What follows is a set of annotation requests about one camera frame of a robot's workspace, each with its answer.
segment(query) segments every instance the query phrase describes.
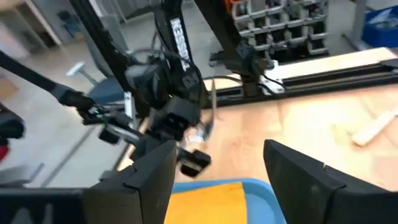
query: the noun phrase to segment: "wooden table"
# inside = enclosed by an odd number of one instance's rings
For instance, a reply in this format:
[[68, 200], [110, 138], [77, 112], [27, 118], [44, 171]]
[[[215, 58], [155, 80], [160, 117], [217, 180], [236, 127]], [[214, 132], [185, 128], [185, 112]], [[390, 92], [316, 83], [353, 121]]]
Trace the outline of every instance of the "wooden table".
[[[387, 49], [373, 49], [284, 65], [281, 70], [287, 78], [390, 58], [396, 55]], [[229, 80], [216, 81], [217, 89], [236, 85]], [[398, 119], [366, 147], [355, 146], [350, 138], [397, 105], [398, 85], [388, 85], [218, 108], [214, 132], [199, 146], [211, 155], [212, 165], [197, 179], [177, 173], [176, 181], [253, 177], [269, 182], [262, 152], [264, 140], [275, 139], [347, 174], [398, 190]]]

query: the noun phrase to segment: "gray floor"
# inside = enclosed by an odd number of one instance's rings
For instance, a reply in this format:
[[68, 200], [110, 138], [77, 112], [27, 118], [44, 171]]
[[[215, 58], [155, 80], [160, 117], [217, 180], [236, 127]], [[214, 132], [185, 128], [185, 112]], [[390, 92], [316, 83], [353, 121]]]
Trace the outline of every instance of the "gray floor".
[[[353, 51], [341, 38], [343, 32], [351, 29], [353, 12], [352, 2], [330, 1], [328, 48], [332, 55]], [[216, 68], [208, 66], [214, 37], [200, 12], [190, 9], [184, 12], [184, 16], [193, 60], [202, 75], [210, 77], [229, 74], [230, 72], [222, 66]], [[123, 26], [130, 49], [149, 46], [153, 31], [151, 16]], [[79, 61], [85, 61], [87, 72], [97, 79], [103, 77], [95, 68], [84, 42], [49, 50], [29, 58], [24, 63], [57, 82], [77, 90], [88, 91], [91, 84], [82, 76], [65, 76], [68, 69]], [[12, 142], [12, 154], [0, 164], [0, 169], [26, 162], [43, 162], [45, 167], [38, 178], [30, 184], [32, 187], [87, 187], [95, 184], [102, 171], [113, 166], [124, 146], [122, 144], [111, 146], [101, 142], [96, 137], [98, 132], [96, 128], [88, 140], [73, 151], [74, 145], [89, 127], [81, 125], [79, 116], [71, 108], [60, 106], [48, 93], [15, 75], [9, 73], [6, 75], [21, 90], [3, 103], [25, 119], [27, 133], [23, 140]], [[53, 175], [53, 171], [66, 157], [69, 157], [69, 160], [56, 175]]]

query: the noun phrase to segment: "plastic bin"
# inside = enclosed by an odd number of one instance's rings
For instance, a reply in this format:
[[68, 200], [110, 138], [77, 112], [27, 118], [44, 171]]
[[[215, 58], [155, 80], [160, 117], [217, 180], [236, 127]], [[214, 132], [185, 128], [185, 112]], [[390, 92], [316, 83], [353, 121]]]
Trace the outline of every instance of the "plastic bin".
[[376, 27], [375, 24], [369, 23], [371, 19], [388, 9], [392, 9], [390, 17], [398, 18], [398, 6], [369, 12], [365, 16], [362, 40], [371, 47], [398, 47], [398, 26], [391, 29], [381, 29]]
[[211, 187], [220, 184], [242, 182], [246, 198], [248, 224], [286, 224], [271, 186], [256, 179], [212, 180], [176, 183], [173, 193]]

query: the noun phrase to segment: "yellow sponge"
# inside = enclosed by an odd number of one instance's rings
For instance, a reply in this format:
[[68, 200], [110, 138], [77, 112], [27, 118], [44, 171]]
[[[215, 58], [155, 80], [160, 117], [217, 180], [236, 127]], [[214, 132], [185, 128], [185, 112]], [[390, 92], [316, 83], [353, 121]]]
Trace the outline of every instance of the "yellow sponge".
[[232, 183], [172, 194], [165, 224], [246, 224], [242, 183]]

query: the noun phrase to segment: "blue tray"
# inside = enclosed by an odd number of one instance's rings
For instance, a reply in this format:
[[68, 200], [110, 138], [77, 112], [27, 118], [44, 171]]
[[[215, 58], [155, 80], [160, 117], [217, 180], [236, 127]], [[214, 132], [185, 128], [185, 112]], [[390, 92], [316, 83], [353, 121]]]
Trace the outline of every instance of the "blue tray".
[[189, 183], [176, 183], [173, 193], [211, 187], [220, 184], [242, 182], [246, 198], [248, 224], [286, 224], [282, 210], [271, 186], [256, 179], [212, 180]]

